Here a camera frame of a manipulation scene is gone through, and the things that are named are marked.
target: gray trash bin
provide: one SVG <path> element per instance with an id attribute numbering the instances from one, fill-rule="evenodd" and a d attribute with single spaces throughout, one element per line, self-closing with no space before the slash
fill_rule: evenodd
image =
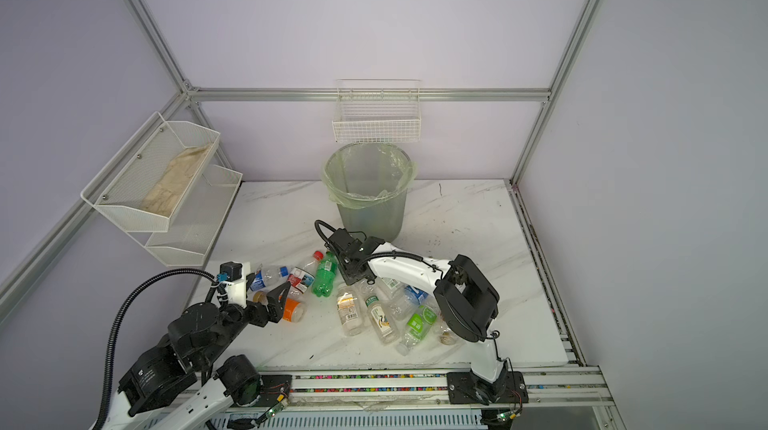
<path id="1" fill-rule="evenodd" d="M 408 185 L 415 177 L 416 165 L 406 152 L 382 143 L 341 147 L 322 169 L 344 228 L 388 242 L 400 233 Z"/>

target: mesh shelf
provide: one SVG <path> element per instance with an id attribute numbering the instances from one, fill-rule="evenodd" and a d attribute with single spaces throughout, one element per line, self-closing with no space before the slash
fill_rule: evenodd
<path id="1" fill-rule="evenodd" d="M 165 121 L 102 192 L 96 202 L 88 201 L 123 232 L 168 232 L 190 190 L 207 167 L 219 145 L 219 132 L 187 121 Z M 168 216 L 152 214 L 140 206 L 163 176 L 168 163 L 185 148 L 209 146 L 187 183 L 186 190 Z"/>
<path id="2" fill-rule="evenodd" d="M 144 248 L 166 266 L 202 266 L 242 177 L 234 170 L 208 165 L 168 232 L 152 233 Z"/>
<path id="3" fill-rule="evenodd" d="M 399 85 L 400 88 L 342 88 L 350 82 L 354 85 Z M 403 89 L 403 82 L 412 88 Z M 337 142 L 417 142 L 421 130 L 418 80 L 340 80 L 333 118 L 333 134 Z"/>

